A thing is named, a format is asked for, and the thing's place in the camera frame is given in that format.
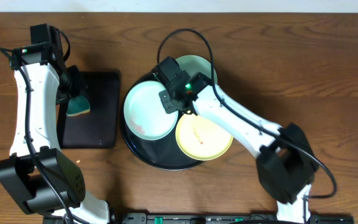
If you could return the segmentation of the light green plate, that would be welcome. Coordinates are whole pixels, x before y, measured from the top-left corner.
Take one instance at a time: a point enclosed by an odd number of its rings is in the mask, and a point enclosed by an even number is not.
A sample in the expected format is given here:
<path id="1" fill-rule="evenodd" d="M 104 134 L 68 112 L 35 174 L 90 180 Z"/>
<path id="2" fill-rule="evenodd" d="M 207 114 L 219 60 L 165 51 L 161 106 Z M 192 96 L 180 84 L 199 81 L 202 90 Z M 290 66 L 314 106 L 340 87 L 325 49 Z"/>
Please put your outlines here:
<path id="1" fill-rule="evenodd" d="M 211 63 L 197 55 L 184 55 L 175 59 L 181 70 L 189 74 L 187 83 L 197 74 L 202 73 L 211 79 Z"/>
<path id="2" fill-rule="evenodd" d="M 159 93 L 165 87 L 157 81 L 144 81 L 128 92 L 124 101 L 124 119 L 128 128 L 139 138 L 156 141 L 175 127 L 178 112 L 166 113 Z"/>

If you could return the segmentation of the green yellow sponge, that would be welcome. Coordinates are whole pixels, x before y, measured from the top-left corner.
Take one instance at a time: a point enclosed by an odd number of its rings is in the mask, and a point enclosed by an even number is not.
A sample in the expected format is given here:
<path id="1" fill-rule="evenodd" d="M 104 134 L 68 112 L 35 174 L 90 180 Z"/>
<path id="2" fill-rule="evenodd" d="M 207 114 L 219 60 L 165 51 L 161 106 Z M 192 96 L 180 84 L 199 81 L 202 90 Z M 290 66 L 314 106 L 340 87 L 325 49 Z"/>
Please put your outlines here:
<path id="1" fill-rule="evenodd" d="M 78 116 L 90 112 L 89 101 L 82 95 L 71 98 L 68 102 L 66 115 L 69 117 Z"/>

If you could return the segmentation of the yellow plate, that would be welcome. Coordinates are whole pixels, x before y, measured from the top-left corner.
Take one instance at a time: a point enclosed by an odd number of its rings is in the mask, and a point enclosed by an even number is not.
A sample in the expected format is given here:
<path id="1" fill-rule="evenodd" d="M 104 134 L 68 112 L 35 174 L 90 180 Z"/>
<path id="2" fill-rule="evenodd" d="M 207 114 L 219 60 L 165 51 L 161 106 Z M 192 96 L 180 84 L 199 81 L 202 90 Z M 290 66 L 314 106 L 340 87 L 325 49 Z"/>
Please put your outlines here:
<path id="1" fill-rule="evenodd" d="M 184 114 L 180 118 L 175 138 L 185 155 L 199 161 L 208 161 L 223 155 L 233 141 L 233 137 L 222 127 L 193 114 Z"/>

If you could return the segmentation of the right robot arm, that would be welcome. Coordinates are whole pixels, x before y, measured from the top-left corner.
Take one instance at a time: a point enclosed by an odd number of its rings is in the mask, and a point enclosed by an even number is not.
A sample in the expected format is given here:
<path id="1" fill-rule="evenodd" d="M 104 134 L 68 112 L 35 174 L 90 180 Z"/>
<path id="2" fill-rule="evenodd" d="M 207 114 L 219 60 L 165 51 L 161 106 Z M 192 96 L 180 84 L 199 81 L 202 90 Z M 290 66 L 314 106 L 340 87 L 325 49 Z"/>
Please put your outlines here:
<path id="1" fill-rule="evenodd" d="M 239 141 L 255 158 L 261 186 L 277 201 L 277 220 L 308 223 L 308 196 L 318 165 L 301 128 L 283 128 L 227 96 L 213 77 L 191 76 L 171 57 L 157 63 L 153 75 L 165 89 L 166 113 L 180 111 L 204 118 Z"/>

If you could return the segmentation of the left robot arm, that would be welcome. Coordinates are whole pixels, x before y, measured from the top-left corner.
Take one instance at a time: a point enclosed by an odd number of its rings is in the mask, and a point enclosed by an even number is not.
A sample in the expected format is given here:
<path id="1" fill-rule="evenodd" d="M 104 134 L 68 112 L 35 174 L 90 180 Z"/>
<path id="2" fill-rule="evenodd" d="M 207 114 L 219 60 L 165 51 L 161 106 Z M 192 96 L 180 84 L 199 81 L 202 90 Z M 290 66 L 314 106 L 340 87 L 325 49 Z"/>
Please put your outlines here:
<path id="1" fill-rule="evenodd" d="M 60 47 L 48 43 L 13 50 L 16 133 L 9 157 L 0 161 L 0 183 L 25 214 L 45 222 L 110 223 L 108 203 L 86 191 L 82 171 L 58 142 L 56 106 L 86 87 L 65 59 Z"/>

